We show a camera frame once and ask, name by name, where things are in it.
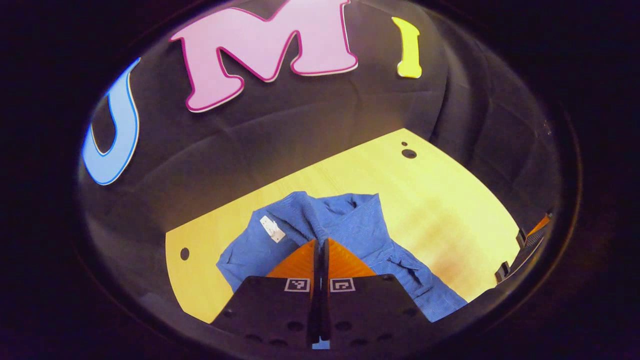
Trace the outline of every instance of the black bracket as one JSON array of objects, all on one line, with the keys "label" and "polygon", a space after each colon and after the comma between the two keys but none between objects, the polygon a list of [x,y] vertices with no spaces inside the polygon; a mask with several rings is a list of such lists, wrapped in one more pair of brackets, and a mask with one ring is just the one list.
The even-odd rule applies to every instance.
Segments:
[{"label": "black bracket", "polygon": [[431,324],[393,275],[339,280],[329,296],[331,349],[391,345]]},{"label": "black bracket", "polygon": [[518,235],[516,236],[516,241],[518,242],[518,245],[520,246],[520,248],[524,248],[524,244],[525,242],[527,242],[527,235],[525,235],[524,231],[522,231],[522,229],[518,230]]},{"label": "black bracket", "polygon": [[509,263],[506,261],[503,262],[498,268],[498,271],[495,272],[495,279],[498,282],[498,284],[500,284],[504,279],[506,279],[510,273],[511,273],[511,267],[509,267]]},{"label": "black bracket", "polygon": [[212,325],[248,341],[310,348],[310,281],[249,276]]}]

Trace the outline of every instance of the orange object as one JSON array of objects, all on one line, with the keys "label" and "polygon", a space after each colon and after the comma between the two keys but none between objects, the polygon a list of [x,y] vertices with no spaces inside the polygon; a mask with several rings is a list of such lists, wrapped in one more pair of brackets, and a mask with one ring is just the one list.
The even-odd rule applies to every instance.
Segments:
[{"label": "orange object", "polygon": [[543,217],[542,220],[540,220],[538,225],[536,225],[536,227],[534,227],[532,231],[529,231],[529,234],[527,234],[527,237],[530,237],[531,234],[534,234],[536,231],[542,229],[545,225],[549,223],[549,221],[551,221],[551,218],[549,217],[548,214],[545,214],[545,217]]},{"label": "orange object", "polygon": [[267,275],[267,277],[284,277],[284,278],[299,278],[310,279],[310,292],[312,296],[314,293],[314,249],[316,246],[316,239],[302,245]]},{"label": "orange object", "polygon": [[373,270],[347,248],[333,239],[327,239],[327,241],[329,242],[329,280],[376,275]]}]

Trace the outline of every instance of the white label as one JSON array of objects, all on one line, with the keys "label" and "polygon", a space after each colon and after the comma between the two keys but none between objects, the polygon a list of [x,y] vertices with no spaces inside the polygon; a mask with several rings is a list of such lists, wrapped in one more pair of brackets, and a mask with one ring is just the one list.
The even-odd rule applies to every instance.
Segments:
[{"label": "white label", "polygon": [[347,277],[343,279],[331,279],[332,293],[345,293],[347,291],[356,291],[356,286],[353,284],[353,278]]},{"label": "white label", "polygon": [[262,227],[267,232],[267,234],[269,234],[271,239],[277,243],[280,242],[280,240],[282,240],[282,238],[286,235],[282,232],[282,230],[280,230],[278,224],[276,224],[275,221],[271,221],[271,219],[266,215],[263,216],[262,219],[260,219],[260,224],[262,224]]},{"label": "white label", "polygon": [[290,293],[308,293],[310,283],[310,279],[287,279],[284,291],[288,291]]}]

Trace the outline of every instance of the blue letter u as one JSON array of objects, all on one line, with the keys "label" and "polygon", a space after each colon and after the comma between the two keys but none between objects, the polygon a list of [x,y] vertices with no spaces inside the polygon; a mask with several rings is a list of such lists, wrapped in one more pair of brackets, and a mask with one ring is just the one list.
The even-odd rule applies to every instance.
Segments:
[{"label": "blue letter u", "polygon": [[84,138],[82,150],[84,165],[93,180],[100,185],[108,185],[116,181],[136,150],[140,120],[136,104],[131,97],[129,77],[131,70],[138,62],[140,58],[120,75],[107,93],[111,119],[116,129],[111,148],[107,152],[100,152],[95,143],[91,125]]}]

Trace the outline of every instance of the fabric tag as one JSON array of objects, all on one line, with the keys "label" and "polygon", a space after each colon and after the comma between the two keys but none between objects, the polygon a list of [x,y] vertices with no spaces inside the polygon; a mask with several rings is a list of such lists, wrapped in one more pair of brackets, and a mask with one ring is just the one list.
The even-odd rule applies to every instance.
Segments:
[{"label": "fabric tag", "polygon": [[285,237],[286,235],[285,233],[282,232],[282,230],[280,230],[280,228],[278,227],[278,224],[276,224],[275,221],[271,221],[271,219],[268,218],[266,215],[264,215],[262,219],[260,219],[260,224],[262,224],[262,227],[264,228],[264,230],[267,232],[267,234],[269,234],[271,239],[276,243],[280,242],[280,240],[282,240],[282,238]]}]

